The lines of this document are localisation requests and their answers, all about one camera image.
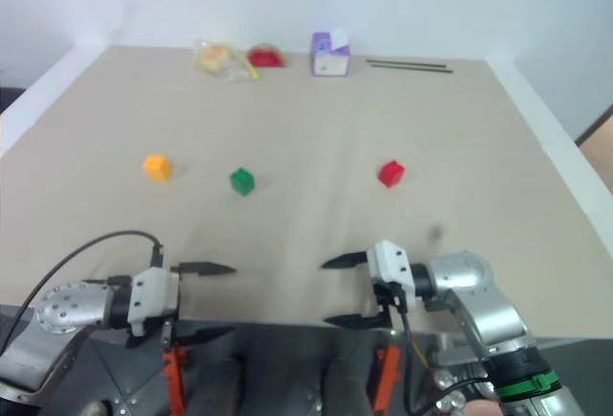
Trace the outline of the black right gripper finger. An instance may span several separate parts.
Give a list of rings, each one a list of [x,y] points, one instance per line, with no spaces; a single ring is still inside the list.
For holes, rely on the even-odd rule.
[[[358,313],[327,317],[324,322],[348,330],[371,330],[384,327],[384,318],[381,315],[363,316]]]
[[[368,263],[366,251],[346,253],[321,264],[322,269],[346,269]]]

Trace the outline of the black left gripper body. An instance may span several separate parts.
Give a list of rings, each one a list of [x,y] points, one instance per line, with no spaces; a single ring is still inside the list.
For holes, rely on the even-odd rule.
[[[161,346],[163,348],[171,348],[174,342],[175,324],[180,310],[180,285],[180,272],[172,268],[170,270],[168,299],[162,315]]]

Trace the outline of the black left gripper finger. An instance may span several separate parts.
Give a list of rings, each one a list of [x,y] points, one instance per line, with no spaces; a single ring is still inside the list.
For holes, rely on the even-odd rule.
[[[199,277],[226,275],[237,272],[237,270],[231,266],[221,265],[213,262],[180,263],[178,265],[178,271],[182,274],[196,274]]]
[[[235,328],[233,326],[200,329],[195,331],[191,335],[176,335],[172,340],[171,345],[173,347],[187,347],[194,344],[203,344],[213,341],[224,335],[228,335],[234,330]]]

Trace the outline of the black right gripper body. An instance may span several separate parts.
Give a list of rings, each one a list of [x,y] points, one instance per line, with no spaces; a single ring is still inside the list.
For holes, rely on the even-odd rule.
[[[375,283],[374,294],[378,306],[378,312],[375,316],[375,327],[392,329],[393,322],[390,314],[390,308],[395,308],[402,322],[402,327],[407,329],[408,305],[406,301],[406,293],[402,286],[396,282],[386,284]]]

